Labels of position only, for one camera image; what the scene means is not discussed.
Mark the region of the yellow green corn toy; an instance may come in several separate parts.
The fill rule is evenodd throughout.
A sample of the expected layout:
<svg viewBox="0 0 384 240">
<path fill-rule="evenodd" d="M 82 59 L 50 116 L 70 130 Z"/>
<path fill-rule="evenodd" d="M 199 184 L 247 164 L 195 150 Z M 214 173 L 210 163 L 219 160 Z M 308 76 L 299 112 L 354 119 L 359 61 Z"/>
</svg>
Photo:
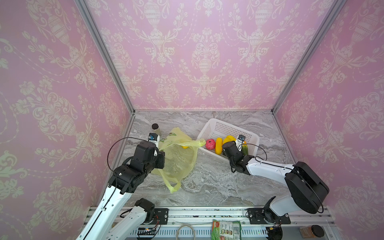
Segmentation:
<svg viewBox="0 0 384 240">
<path fill-rule="evenodd" d="M 249 154 L 249 149 L 248 149 L 248 144 L 246 142 L 244 142 L 242 144 L 242 153 L 246 156 Z"/>
</svg>

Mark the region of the yellow banana toy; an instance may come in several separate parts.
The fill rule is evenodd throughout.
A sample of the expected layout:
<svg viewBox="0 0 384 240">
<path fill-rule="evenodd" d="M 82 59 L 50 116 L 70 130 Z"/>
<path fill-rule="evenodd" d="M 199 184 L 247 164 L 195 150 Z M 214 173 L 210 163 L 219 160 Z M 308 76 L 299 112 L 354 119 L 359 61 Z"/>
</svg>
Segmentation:
<svg viewBox="0 0 384 240">
<path fill-rule="evenodd" d="M 223 139 L 217 138 L 216 139 L 216 145 L 215 145 L 215 154 L 221 155 L 223 152 Z"/>
</svg>

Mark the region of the yellow-green plastic bag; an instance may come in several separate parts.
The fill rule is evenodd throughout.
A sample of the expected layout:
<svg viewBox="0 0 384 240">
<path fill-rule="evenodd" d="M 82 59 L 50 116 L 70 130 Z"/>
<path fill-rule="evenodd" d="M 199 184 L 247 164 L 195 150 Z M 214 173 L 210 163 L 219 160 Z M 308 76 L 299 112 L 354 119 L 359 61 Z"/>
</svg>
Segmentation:
<svg viewBox="0 0 384 240">
<path fill-rule="evenodd" d="M 193 140 L 180 128 L 173 128 L 167 137 L 160 140 L 160 150 L 165 152 L 165 167 L 154 169 L 152 174 L 162 177 L 170 193 L 177 192 L 181 181 L 194 169 L 198 149 L 205 146 L 204 139 Z"/>
</svg>

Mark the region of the yellow corn cob toy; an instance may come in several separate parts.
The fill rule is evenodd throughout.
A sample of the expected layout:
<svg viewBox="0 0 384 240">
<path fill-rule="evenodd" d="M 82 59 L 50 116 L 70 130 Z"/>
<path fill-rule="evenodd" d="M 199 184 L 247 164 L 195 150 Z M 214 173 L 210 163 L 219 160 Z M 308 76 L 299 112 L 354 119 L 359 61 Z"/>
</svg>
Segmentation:
<svg viewBox="0 0 384 240">
<path fill-rule="evenodd" d="M 233 137 L 233 136 L 227 136 L 224 140 L 223 140 L 223 145 L 228 143 L 228 142 L 235 142 L 236 139 Z"/>
</svg>

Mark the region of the pink dragon fruit toy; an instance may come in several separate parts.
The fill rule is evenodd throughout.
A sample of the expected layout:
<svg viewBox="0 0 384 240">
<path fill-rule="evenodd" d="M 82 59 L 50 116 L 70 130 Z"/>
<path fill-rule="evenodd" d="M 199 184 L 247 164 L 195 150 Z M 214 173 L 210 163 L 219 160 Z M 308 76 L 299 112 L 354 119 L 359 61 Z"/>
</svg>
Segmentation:
<svg viewBox="0 0 384 240">
<path fill-rule="evenodd" d="M 208 139 L 205 147 L 207 150 L 214 150 L 216 148 L 216 141 L 214 139 Z"/>
</svg>

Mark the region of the white plastic basket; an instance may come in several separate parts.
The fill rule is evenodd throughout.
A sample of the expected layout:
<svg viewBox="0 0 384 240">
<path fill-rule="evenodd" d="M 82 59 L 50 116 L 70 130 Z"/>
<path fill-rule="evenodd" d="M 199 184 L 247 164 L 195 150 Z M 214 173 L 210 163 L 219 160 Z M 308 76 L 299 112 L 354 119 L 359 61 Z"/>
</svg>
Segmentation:
<svg viewBox="0 0 384 240">
<path fill-rule="evenodd" d="M 255 156 L 258 152 L 258 147 L 254 145 L 258 146 L 260 143 L 260 137 L 257 134 L 215 118 L 208 120 L 200 131 L 197 140 L 204 139 L 207 141 L 208 139 L 216 140 L 217 138 L 224 140 L 227 136 L 233 136 L 237 139 L 239 135 L 245 136 L 249 155 Z"/>
</svg>

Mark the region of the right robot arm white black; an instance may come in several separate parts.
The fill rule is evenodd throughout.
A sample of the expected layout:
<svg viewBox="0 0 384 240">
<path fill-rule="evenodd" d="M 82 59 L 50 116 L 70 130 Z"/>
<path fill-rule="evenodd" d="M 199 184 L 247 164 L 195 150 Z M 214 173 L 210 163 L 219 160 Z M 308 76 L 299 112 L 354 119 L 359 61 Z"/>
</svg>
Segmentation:
<svg viewBox="0 0 384 240">
<path fill-rule="evenodd" d="M 302 210 L 309 214 L 323 213 L 323 202 L 330 192 L 327 184 L 304 162 L 294 165 L 277 164 L 260 157 L 245 155 L 244 144 L 234 141 L 223 145 L 229 159 L 231 171 L 249 176 L 259 176 L 285 185 L 289 193 L 271 197 L 264 205 L 261 216 L 270 224 L 279 224 L 280 218 L 291 212 Z"/>
</svg>

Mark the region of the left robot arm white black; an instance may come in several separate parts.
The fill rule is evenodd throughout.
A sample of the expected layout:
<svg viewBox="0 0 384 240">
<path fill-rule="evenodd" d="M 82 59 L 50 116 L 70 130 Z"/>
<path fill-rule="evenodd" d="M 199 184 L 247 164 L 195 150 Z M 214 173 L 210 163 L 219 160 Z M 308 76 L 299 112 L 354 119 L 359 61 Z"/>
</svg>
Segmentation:
<svg viewBox="0 0 384 240">
<path fill-rule="evenodd" d="M 159 150 L 159 140 L 140 142 L 134 155 L 112 171 L 100 204 L 77 238 L 125 240 L 139 225 L 152 222 L 155 205 L 140 199 L 122 221 L 113 225 L 121 208 L 149 173 L 154 169 L 163 169 L 164 166 L 165 153 Z"/>
</svg>

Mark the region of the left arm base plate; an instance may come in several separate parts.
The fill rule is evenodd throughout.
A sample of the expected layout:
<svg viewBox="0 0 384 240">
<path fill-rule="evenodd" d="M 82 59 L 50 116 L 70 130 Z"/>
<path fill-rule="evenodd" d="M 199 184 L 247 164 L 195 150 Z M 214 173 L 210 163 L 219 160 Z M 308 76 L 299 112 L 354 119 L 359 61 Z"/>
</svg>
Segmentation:
<svg viewBox="0 0 384 240">
<path fill-rule="evenodd" d="M 169 219 L 168 208 L 155 208 L 152 219 L 144 222 L 144 225 L 167 225 Z"/>
</svg>

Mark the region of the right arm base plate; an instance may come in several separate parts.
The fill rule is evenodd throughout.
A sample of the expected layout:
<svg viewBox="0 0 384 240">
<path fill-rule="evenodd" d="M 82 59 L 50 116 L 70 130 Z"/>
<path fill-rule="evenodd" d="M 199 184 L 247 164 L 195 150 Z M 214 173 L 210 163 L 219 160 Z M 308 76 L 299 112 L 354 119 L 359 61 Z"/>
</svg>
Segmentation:
<svg viewBox="0 0 384 240">
<path fill-rule="evenodd" d="M 251 225 L 289 225 L 291 219 L 288 214 L 281 217 L 272 217 L 268 220 L 262 213 L 262 208 L 248 208 L 246 211 L 246 217 L 249 219 Z"/>
</svg>

